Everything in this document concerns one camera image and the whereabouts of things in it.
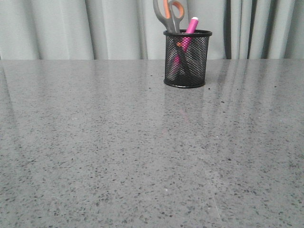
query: scissors handle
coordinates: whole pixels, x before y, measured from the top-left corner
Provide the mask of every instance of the scissors handle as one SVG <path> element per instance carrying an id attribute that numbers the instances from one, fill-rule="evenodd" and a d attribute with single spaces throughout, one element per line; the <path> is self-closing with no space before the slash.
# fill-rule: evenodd
<path id="1" fill-rule="evenodd" d="M 180 32 L 180 21 L 183 19 L 185 11 L 177 0 L 171 0 L 168 3 L 168 0 L 163 0 L 164 9 L 165 9 L 165 17 L 160 12 L 160 8 L 158 5 L 158 0 L 153 0 L 153 8 L 157 19 L 164 24 L 167 31 L 170 33 L 179 33 Z M 173 6 L 177 7 L 180 15 L 176 17 L 173 12 Z"/>

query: curtain fold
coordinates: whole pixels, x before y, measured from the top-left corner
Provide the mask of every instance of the curtain fold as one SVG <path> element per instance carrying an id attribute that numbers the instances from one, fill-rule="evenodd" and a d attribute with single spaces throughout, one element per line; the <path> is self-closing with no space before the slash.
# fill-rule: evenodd
<path id="1" fill-rule="evenodd" d="M 179 1 L 209 59 L 304 58 L 304 0 Z M 164 30 L 152 0 L 0 0 L 0 59 L 164 59 Z"/>

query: black mesh pen holder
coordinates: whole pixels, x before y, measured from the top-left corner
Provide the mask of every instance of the black mesh pen holder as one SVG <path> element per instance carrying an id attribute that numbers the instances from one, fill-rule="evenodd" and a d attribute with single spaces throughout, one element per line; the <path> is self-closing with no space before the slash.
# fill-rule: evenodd
<path id="1" fill-rule="evenodd" d="M 209 37 L 212 32 L 195 30 L 193 34 L 169 33 L 166 36 L 164 83 L 179 88 L 196 88 L 205 84 Z"/>

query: table surface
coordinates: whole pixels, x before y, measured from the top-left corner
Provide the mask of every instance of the table surface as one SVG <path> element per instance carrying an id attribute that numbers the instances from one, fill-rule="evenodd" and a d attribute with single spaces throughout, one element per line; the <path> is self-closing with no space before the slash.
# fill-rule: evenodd
<path id="1" fill-rule="evenodd" d="M 0 61 L 0 227 L 304 227 L 304 60 Z"/>

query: pen holder rim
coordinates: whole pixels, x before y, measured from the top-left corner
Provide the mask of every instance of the pen holder rim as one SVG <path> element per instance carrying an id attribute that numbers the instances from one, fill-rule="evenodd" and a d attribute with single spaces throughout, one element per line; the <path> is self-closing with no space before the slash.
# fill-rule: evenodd
<path id="1" fill-rule="evenodd" d="M 170 37 L 210 37 L 212 36 L 212 32 L 208 30 L 200 30 L 197 29 L 194 31 L 194 33 L 185 33 L 185 29 L 181 29 L 180 33 L 172 33 L 168 32 L 167 30 L 163 32 L 165 36 L 170 36 Z"/>

